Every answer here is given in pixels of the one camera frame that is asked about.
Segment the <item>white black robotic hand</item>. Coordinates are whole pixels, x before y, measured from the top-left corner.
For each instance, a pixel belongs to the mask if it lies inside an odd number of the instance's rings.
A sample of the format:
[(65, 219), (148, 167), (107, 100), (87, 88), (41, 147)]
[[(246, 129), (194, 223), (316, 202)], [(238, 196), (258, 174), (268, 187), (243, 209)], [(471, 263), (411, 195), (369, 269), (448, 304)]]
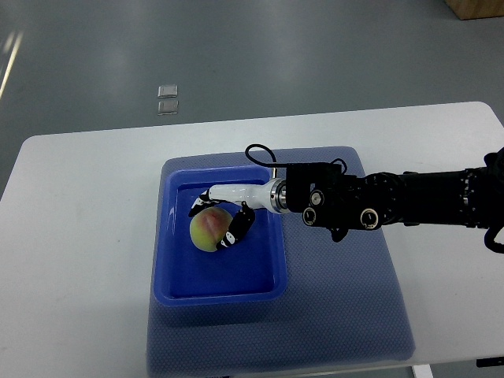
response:
[(272, 179), (266, 184), (217, 184), (202, 192), (194, 201), (189, 217), (210, 207), (220, 207), (232, 215), (232, 222), (217, 250), (241, 242), (255, 222), (255, 211), (266, 209), (271, 213), (287, 213), (284, 195), (285, 182)]

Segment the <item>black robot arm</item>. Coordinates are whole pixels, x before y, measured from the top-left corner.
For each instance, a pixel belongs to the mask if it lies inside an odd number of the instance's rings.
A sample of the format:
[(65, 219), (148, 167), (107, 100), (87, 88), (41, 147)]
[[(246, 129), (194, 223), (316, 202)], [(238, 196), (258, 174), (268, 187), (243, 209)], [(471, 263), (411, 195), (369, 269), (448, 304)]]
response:
[(402, 223), (459, 225), (485, 230), (484, 245), (500, 254), (496, 237), (503, 230), (503, 152), (489, 153), (485, 165), (454, 172), (401, 175), (378, 172), (358, 177), (341, 158), (330, 162), (279, 163), (246, 157), (257, 165), (284, 169), (285, 184), (273, 203), (300, 213), (309, 227), (326, 228), (334, 242), (350, 230), (374, 231)]

